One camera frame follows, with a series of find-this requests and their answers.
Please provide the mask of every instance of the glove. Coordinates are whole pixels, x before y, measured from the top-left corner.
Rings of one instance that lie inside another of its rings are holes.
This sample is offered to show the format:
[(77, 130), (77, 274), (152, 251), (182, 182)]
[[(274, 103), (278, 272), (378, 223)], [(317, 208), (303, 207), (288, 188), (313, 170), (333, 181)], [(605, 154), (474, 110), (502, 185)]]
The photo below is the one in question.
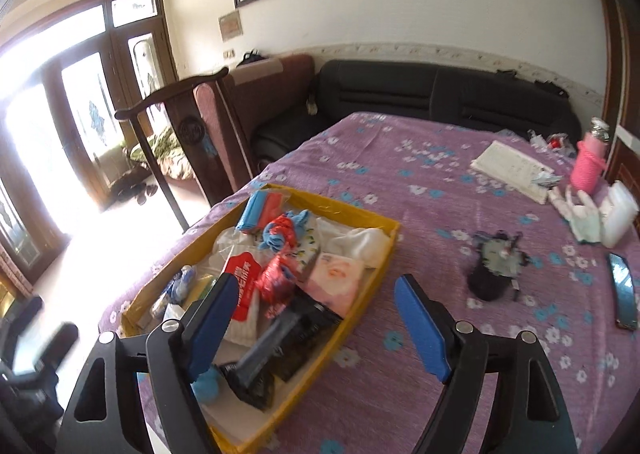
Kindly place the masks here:
[(578, 190), (582, 205), (574, 205), (571, 185), (566, 188), (566, 199), (562, 199), (558, 187), (549, 190), (548, 197), (560, 215), (567, 220), (579, 243), (600, 242), (600, 211), (586, 192)]

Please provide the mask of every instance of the smartphone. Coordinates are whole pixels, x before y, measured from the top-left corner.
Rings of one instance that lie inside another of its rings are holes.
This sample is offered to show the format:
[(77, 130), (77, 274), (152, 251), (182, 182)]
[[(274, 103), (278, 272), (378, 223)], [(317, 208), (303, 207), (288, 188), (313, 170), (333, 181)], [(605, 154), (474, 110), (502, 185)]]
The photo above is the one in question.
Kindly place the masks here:
[(615, 253), (607, 254), (611, 269), (611, 280), (616, 291), (616, 325), (619, 328), (638, 329), (638, 311), (634, 297), (631, 270), (624, 257)]

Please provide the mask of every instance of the white plastic container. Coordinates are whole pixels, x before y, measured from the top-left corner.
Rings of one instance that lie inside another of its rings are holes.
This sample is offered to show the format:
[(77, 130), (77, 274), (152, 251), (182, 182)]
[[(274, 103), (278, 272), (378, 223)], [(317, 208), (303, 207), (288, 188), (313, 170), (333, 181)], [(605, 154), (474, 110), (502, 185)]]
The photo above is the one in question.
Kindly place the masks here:
[(600, 204), (602, 244), (607, 248), (616, 246), (633, 224), (638, 210), (638, 203), (628, 188), (620, 181), (613, 183)]

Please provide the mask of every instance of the notebook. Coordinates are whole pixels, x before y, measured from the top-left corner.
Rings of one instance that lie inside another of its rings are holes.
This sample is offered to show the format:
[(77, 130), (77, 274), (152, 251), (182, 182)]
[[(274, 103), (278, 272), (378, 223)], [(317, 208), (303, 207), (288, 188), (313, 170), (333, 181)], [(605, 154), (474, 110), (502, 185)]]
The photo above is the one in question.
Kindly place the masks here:
[(494, 141), (478, 158), (471, 161), (471, 168), (511, 185), (541, 205), (546, 202), (547, 189), (532, 183), (532, 180), (540, 172), (554, 172), (551, 167), (500, 141)]

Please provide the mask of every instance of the curtain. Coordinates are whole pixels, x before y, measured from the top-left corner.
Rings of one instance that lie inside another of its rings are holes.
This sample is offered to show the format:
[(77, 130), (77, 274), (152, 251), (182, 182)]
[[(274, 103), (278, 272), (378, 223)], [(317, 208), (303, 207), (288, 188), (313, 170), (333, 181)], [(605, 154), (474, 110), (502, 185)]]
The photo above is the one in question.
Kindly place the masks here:
[(0, 279), (4, 281), (5, 278), (24, 296), (31, 296), (33, 286), (11, 260), (9, 254), (0, 246)]

